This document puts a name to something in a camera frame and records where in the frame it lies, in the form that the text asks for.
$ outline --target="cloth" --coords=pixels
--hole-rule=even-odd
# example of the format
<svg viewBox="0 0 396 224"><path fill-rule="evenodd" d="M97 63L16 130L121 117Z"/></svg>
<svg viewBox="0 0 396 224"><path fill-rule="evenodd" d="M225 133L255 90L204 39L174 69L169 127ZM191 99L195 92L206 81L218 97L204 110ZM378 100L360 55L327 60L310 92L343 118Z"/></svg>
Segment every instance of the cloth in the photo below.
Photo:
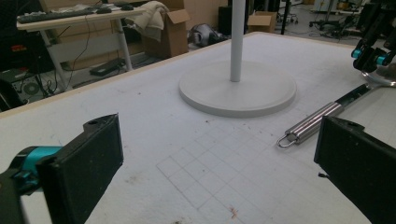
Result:
<svg viewBox="0 0 396 224"><path fill-rule="evenodd" d="M146 12L138 16L125 18L125 22L132 25L139 34L160 42L161 30L164 27L161 13L168 12L169 9L158 1L150 1L142 5L141 8L145 9Z"/></svg>

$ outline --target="table surface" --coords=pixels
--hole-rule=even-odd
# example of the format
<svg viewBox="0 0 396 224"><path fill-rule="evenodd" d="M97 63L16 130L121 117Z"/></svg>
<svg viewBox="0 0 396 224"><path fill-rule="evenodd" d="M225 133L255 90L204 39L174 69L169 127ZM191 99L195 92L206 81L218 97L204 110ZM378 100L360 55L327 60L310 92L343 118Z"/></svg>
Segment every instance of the table surface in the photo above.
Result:
<svg viewBox="0 0 396 224"><path fill-rule="evenodd" d="M351 51L282 35L245 36L243 60L281 69L298 89L292 105L260 118L208 115L179 95L183 75L229 60L230 42L3 112L0 170L26 147L64 146L86 121L119 113L125 161L87 223L369 223L318 177L317 134L276 147L292 125L364 83ZM395 90L378 89L340 117L394 147L395 97ZM23 202L31 223L50 223L42 193Z"/></svg>
<svg viewBox="0 0 396 224"><path fill-rule="evenodd" d="M49 30L59 27L70 26L70 25L85 24L87 22L116 20L120 18L141 14L144 11L145 9L143 8L135 8L134 10L131 11L116 10L107 14L90 14L87 16L77 16L77 17L70 17L70 18L64 18L64 19L52 20L52 21L38 21L38 22L31 22L24 24L17 22L17 28L19 30L26 30L28 32Z"/></svg>

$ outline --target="white table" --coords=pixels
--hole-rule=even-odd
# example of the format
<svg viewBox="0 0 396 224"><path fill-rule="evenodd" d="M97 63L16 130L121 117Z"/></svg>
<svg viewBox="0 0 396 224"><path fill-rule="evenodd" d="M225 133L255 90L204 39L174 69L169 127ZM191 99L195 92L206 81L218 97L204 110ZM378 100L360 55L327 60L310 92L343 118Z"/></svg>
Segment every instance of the white table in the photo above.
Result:
<svg viewBox="0 0 396 224"><path fill-rule="evenodd" d="M64 75L64 70L61 67L61 63L70 60L75 60L76 58L85 58L100 53L110 52L112 50L121 49L124 54L125 64L127 71L132 70L132 64L130 59L130 54L128 46L126 44L125 35L122 30L122 25L120 19L140 14L144 11L142 8L135 8L131 11L113 11L107 14L91 14L87 16L78 16L72 18L65 18L53 21L39 21L32 23L17 23L17 28L19 30L26 30L27 32L39 31L43 37L44 43L46 44L49 56L51 57L53 64L56 68L57 73L61 78L61 89L62 91L69 91L72 88L68 86L68 80ZM79 40L71 43L63 43L52 45L50 43L49 37L46 33L47 30L88 24L90 22L96 21L111 21L114 20L117 24L117 32L112 35L104 35L98 37L90 37L88 40Z"/></svg>
<svg viewBox="0 0 396 224"><path fill-rule="evenodd" d="M0 170L25 147L63 146L84 122L119 113L125 161L87 223L369 223L318 177L317 134L299 146L276 147L291 125L364 83L352 66L353 48L248 35L244 60L293 76L293 104L255 119L221 118L188 106L178 93L180 78L229 60L230 50L223 42L1 113ZM341 117L395 147L395 97L396 90L378 89ZM31 223L50 223L42 193L23 202Z"/></svg>

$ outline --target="round base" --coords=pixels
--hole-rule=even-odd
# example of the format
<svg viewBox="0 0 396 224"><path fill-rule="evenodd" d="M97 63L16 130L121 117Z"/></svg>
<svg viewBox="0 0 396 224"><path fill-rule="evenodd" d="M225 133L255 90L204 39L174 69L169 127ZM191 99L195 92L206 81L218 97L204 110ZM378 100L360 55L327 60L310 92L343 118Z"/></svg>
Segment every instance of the round base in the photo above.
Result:
<svg viewBox="0 0 396 224"><path fill-rule="evenodd" d="M242 62L241 81L230 81L230 62L191 71L179 83L181 97L192 107L222 117L254 118L290 105L294 79L274 67Z"/></svg>

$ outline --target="stain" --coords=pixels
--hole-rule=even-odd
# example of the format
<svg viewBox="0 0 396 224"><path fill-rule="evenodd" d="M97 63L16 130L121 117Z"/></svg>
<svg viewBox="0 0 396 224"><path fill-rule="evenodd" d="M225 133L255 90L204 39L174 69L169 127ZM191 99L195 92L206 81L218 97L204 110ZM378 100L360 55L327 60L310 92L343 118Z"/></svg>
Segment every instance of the stain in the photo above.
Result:
<svg viewBox="0 0 396 224"><path fill-rule="evenodd" d="M236 210L235 208L230 207L230 212L233 214L231 219L235 219L238 216L238 210Z"/></svg>
<svg viewBox="0 0 396 224"><path fill-rule="evenodd" d="M142 181L143 181L143 176L141 175L141 173L138 173L136 175L131 175L129 179L125 180L125 183L128 183L130 185L135 185Z"/></svg>
<svg viewBox="0 0 396 224"><path fill-rule="evenodd" d="M206 123L210 124L210 122L213 121L213 119L207 119L205 120Z"/></svg>
<svg viewBox="0 0 396 224"><path fill-rule="evenodd" d="M172 222L172 224L192 224L191 218L182 217L180 220Z"/></svg>

